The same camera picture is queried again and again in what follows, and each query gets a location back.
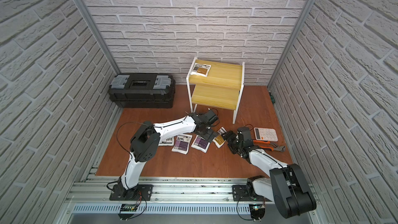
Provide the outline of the yellow coffee bag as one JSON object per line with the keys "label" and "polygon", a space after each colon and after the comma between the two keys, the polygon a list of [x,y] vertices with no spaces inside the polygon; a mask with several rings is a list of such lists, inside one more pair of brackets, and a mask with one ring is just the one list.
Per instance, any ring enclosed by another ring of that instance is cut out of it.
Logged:
{"label": "yellow coffee bag", "polygon": [[198,75],[198,76],[202,76],[202,77],[207,77],[210,69],[211,69],[211,65],[209,65],[209,64],[195,63],[193,66],[193,69],[190,72],[190,75]]}
{"label": "yellow coffee bag", "polygon": [[167,138],[163,141],[159,142],[159,146],[174,146],[175,139],[174,137]]}
{"label": "yellow coffee bag", "polygon": [[217,148],[221,148],[223,144],[226,142],[224,138],[222,137],[223,134],[225,134],[227,131],[225,130],[224,127],[221,127],[217,133],[218,135],[213,139],[213,142],[217,146]]}

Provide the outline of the yellow coffee bag bottom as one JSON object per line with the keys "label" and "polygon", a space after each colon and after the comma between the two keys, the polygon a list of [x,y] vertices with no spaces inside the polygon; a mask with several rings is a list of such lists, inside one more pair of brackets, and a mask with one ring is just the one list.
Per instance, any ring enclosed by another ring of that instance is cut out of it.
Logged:
{"label": "yellow coffee bag bottom", "polygon": [[198,76],[202,76],[202,77],[207,77],[210,69],[211,69],[211,65],[209,65],[209,64],[195,63],[193,66],[193,69],[190,72],[190,75],[198,75]]}

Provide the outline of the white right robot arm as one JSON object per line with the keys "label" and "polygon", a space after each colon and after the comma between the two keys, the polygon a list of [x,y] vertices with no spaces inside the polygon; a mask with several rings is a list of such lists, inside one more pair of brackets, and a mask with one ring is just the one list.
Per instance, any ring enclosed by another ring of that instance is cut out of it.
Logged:
{"label": "white right robot arm", "polygon": [[247,127],[239,128],[237,133],[228,131],[221,137],[233,154],[241,156],[269,177],[255,176],[248,178],[245,185],[232,186],[237,205],[244,201],[269,200],[285,219],[317,208],[313,192],[298,164],[286,164],[272,157],[264,147],[255,144]]}

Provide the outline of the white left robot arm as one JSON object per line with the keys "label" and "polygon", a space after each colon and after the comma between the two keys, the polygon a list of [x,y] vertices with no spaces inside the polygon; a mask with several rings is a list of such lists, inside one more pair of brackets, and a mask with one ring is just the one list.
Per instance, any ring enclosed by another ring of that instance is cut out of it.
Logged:
{"label": "white left robot arm", "polygon": [[219,120],[217,114],[208,110],[206,113],[189,113],[177,120],[164,123],[151,123],[145,121],[130,140],[129,160],[126,169],[120,177],[124,190],[137,187],[139,177],[147,161],[152,159],[160,142],[185,133],[199,135],[207,142],[212,142],[218,132],[212,128]]}

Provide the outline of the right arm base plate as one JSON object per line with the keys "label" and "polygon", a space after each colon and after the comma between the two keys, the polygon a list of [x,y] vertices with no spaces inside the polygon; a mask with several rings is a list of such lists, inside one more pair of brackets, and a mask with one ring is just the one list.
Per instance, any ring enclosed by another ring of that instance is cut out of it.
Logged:
{"label": "right arm base plate", "polygon": [[265,198],[257,195],[254,190],[248,185],[233,185],[232,186],[233,201],[254,201],[263,202]]}

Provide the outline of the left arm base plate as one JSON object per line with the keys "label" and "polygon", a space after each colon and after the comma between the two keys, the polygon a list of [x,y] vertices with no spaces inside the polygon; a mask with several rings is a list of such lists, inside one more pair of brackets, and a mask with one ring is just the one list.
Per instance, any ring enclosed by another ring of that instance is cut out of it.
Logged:
{"label": "left arm base plate", "polygon": [[113,185],[110,201],[150,201],[152,195],[153,185],[138,184],[132,189],[125,189],[122,184]]}

